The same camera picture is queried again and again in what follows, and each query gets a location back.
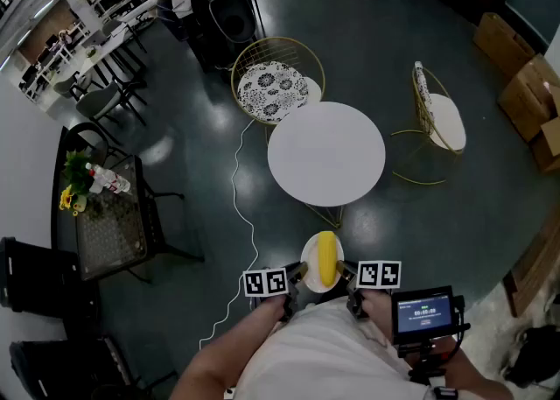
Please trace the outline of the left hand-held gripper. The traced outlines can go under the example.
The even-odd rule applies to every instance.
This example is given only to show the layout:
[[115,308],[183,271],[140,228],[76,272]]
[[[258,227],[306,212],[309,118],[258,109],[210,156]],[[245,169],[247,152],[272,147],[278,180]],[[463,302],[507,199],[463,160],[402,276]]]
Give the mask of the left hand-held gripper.
[[298,308],[298,282],[308,271],[308,263],[295,262],[278,269],[244,271],[242,287],[245,297],[249,299],[249,308],[255,310],[269,298],[282,297],[283,316],[281,322],[287,323]]

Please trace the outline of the wooden platform edge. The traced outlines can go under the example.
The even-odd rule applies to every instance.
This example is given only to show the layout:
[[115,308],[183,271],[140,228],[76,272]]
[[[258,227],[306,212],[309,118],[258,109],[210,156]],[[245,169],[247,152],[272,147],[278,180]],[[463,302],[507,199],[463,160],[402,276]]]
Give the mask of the wooden platform edge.
[[543,223],[525,252],[502,280],[510,312],[520,318],[560,257],[560,207]]

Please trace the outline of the grey shell chair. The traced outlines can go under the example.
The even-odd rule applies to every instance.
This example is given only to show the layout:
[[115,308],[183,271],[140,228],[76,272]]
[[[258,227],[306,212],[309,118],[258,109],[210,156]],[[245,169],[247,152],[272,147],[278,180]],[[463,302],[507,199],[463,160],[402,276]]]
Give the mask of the grey shell chair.
[[220,67],[231,71],[242,51],[257,41],[257,22],[249,0],[212,0],[209,11],[225,45]]

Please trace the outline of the person's right forearm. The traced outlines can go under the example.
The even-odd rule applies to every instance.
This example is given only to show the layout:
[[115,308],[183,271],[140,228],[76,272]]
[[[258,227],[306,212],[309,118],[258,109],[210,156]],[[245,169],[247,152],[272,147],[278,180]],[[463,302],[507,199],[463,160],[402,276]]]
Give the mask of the person's right forearm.
[[[362,290],[362,309],[393,343],[392,305],[390,296],[377,290]],[[471,363],[462,349],[443,365],[445,385],[460,394],[469,392],[483,400],[514,400],[511,391],[502,383],[485,378]]]

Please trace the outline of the round white table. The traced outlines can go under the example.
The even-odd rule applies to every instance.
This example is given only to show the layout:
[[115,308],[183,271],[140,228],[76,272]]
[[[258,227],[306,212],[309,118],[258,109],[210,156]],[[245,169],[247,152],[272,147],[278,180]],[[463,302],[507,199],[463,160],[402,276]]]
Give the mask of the round white table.
[[382,134],[364,113],[338,102],[304,105],[272,131],[268,164],[277,184],[334,228],[344,207],[382,176]]

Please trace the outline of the black glass-top side table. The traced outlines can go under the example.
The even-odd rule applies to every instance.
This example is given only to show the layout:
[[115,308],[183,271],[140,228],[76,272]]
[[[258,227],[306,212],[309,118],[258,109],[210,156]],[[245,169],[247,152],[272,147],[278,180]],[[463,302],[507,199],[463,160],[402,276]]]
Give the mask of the black glass-top side table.
[[128,192],[104,188],[91,193],[85,211],[76,218],[77,254],[85,281],[127,270],[147,255],[136,162],[129,156],[110,168],[130,182]]

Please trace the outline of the yellow banana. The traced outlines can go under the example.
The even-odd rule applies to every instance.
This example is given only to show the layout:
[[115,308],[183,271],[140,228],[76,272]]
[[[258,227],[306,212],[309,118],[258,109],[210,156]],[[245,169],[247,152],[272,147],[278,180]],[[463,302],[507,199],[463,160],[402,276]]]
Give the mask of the yellow banana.
[[337,240],[332,231],[318,234],[318,273],[321,283],[330,287],[336,280],[338,262]]

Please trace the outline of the black plastic crate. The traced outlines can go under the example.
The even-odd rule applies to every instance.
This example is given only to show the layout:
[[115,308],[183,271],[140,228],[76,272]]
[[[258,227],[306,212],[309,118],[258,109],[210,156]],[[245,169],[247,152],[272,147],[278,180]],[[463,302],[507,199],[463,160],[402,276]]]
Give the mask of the black plastic crate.
[[91,400],[103,385],[129,385],[127,363],[109,337],[19,341],[10,363],[33,400]]
[[0,306],[64,318],[77,305],[81,285],[76,254],[0,239]]

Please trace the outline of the person's left forearm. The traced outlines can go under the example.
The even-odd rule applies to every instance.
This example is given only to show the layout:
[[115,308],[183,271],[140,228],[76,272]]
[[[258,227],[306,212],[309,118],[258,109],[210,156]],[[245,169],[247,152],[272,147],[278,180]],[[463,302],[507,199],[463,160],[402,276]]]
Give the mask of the person's left forearm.
[[223,400],[284,315],[285,296],[268,298],[231,330],[200,350],[169,400]]

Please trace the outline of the person's white shirt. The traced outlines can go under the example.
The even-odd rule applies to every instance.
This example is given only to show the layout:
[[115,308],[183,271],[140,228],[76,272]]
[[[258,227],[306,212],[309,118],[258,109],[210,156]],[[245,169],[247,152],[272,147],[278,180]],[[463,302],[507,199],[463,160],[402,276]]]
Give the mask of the person's white shirt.
[[340,300],[308,307],[251,357],[234,400],[436,400],[371,321]]

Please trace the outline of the clear plastic water bottle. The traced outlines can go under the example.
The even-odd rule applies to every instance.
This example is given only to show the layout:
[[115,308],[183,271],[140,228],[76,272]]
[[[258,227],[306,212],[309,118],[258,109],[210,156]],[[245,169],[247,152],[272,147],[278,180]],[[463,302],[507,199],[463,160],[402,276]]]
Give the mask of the clear plastic water bottle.
[[91,163],[86,163],[85,167],[88,174],[93,178],[89,192],[98,194],[103,189],[107,189],[112,193],[130,192],[130,182],[112,170]]

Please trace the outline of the round floral cushion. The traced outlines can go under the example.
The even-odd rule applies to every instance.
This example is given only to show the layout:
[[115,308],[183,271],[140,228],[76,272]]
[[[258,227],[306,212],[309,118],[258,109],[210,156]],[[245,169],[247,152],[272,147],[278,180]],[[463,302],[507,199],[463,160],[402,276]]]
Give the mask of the round floral cushion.
[[309,89],[297,69],[272,60],[250,67],[236,94],[241,107],[257,121],[278,124],[293,109],[307,103]]
[[414,76],[416,88],[416,107],[419,115],[419,121],[426,132],[431,131],[433,114],[431,112],[431,96],[428,90],[427,81],[424,75],[424,66],[421,61],[416,61],[414,64]]

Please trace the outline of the black bag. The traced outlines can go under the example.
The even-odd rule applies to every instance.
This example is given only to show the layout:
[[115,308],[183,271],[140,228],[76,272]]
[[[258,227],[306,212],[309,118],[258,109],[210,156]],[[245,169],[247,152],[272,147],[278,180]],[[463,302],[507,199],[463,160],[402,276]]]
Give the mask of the black bag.
[[519,335],[514,362],[503,373],[506,381],[519,388],[544,382],[560,371],[560,327],[547,325],[531,327]]

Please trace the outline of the long white table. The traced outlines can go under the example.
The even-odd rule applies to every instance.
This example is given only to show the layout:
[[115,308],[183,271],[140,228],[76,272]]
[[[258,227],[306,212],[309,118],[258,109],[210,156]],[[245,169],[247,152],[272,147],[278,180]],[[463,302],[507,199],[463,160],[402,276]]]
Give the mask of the long white table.
[[112,67],[107,69],[107,65],[112,60],[111,53],[117,51],[130,36],[131,34],[122,28],[117,34],[111,35],[102,46],[84,46],[86,40],[82,40],[77,46],[76,54],[66,65],[66,70],[70,74],[77,73],[79,76],[94,73],[99,81],[107,86],[112,69]]

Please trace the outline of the white round plate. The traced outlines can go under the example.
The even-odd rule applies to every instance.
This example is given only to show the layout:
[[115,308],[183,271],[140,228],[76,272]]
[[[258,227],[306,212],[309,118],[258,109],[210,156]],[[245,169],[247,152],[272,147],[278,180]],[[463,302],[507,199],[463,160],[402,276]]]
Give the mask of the white round plate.
[[[320,258],[319,258],[319,243],[320,238],[325,237],[332,239],[335,243],[336,249],[336,259],[333,264],[333,279],[331,284],[324,284],[323,278],[321,276],[320,269]],[[303,247],[300,262],[307,263],[307,272],[303,278],[303,281],[307,288],[313,292],[322,294],[330,291],[340,280],[340,272],[337,270],[337,262],[342,261],[345,258],[344,250],[342,248],[340,239],[332,231],[321,231],[313,235]]]

